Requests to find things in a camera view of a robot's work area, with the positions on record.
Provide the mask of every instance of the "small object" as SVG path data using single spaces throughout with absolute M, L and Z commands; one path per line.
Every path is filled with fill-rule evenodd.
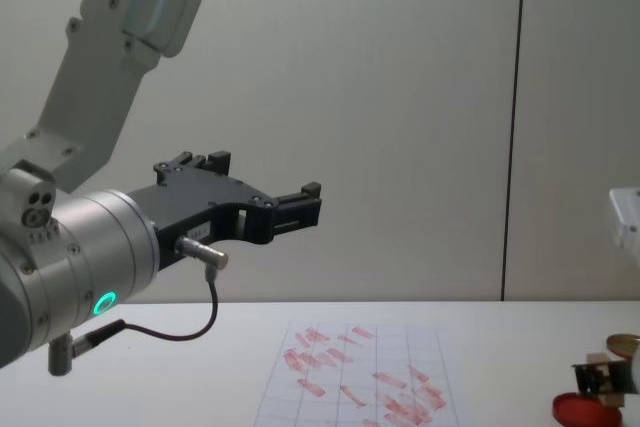
M 176 242 L 176 251 L 179 254 L 194 259 L 201 260 L 207 265 L 212 265 L 218 270 L 222 270 L 229 262 L 229 256 L 224 252 L 219 252 L 207 245 L 201 244 L 197 240 L 182 236 Z
M 597 399 L 566 393 L 553 399 L 553 418 L 565 427 L 618 427 L 622 414 Z
M 640 336 L 635 334 L 615 334 L 607 337 L 607 348 L 623 359 L 632 360 L 640 346 Z

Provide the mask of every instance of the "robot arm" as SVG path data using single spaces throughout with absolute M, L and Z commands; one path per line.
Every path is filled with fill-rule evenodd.
M 107 163 L 142 77 L 180 52 L 201 0 L 83 0 L 38 124 L 0 155 L 71 192 Z
M 266 244 L 317 225 L 319 184 L 270 197 L 228 177 L 226 152 L 157 164 L 156 184 L 129 195 L 56 203 L 56 188 L 74 190 L 108 161 L 143 75 L 181 50 L 200 1 L 83 0 L 82 18 L 69 21 L 69 48 L 38 124 L 0 153 L 0 368 L 49 343 L 50 372 L 64 375 L 70 330 L 159 270 L 198 258 L 215 297 L 211 266 L 224 267 L 227 256 L 209 244 Z M 80 353 L 94 346 L 82 342 Z

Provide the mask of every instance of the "metal connector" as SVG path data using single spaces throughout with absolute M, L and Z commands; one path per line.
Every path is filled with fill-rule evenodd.
M 224 252 L 217 251 L 188 237 L 180 237 L 176 241 L 175 248 L 179 254 L 198 259 L 207 265 L 212 265 L 217 270 L 224 269 L 229 263 L 229 256 Z

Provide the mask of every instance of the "cable connector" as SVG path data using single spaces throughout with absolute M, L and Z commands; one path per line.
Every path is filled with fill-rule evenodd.
M 127 323 L 120 319 L 110 324 L 100 327 L 99 329 L 89 332 L 82 337 L 78 337 L 73 342 L 72 354 L 73 358 L 80 357 L 82 354 L 89 352 L 91 349 L 97 347 L 105 340 L 110 339 L 116 334 L 119 334 L 127 327 Z

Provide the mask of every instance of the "black cable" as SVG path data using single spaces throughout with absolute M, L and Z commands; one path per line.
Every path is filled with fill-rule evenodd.
M 218 317 L 218 293 L 216 292 L 216 286 L 213 282 L 209 282 L 209 290 L 211 291 L 211 317 L 209 317 L 209 322 L 202 329 L 194 334 L 189 335 L 170 335 L 163 334 L 162 332 L 157 332 L 155 330 L 147 329 L 146 327 L 141 327 L 135 324 L 125 324 L 124 328 L 129 330 L 135 330 L 136 332 L 141 332 L 146 335 L 150 335 L 151 337 L 156 337 L 157 339 L 162 340 L 170 340 L 172 342 L 184 342 L 186 340 L 194 340 L 199 337 L 202 337 L 204 334 L 211 330 L 213 324 L 216 321 L 216 317 Z
M 105 340 L 110 339 L 111 337 L 119 334 L 125 329 L 135 330 L 136 332 L 150 335 L 151 337 L 156 337 L 157 339 L 169 340 L 173 342 L 184 342 L 187 340 L 194 340 L 202 337 L 204 334 L 209 332 L 209 330 L 211 330 L 211 327 L 213 327 L 213 324 L 218 317 L 218 292 L 216 292 L 216 286 L 214 284 L 215 276 L 215 267 L 207 266 L 206 278 L 207 283 L 209 284 L 209 291 L 211 292 L 211 317 L 209 317 L 207 325 L 205 325 L 198 332 L 189 335 L 163 334 L 162 332 L 156 332 L 155 330 L 147 329 L 146 327 L 142 327 L 140 325 L 127 324 L 124 320 L 119 319 L 76 339 L 72 347 L 73 358 L 79 357 L 82 354 L 92 350 Z

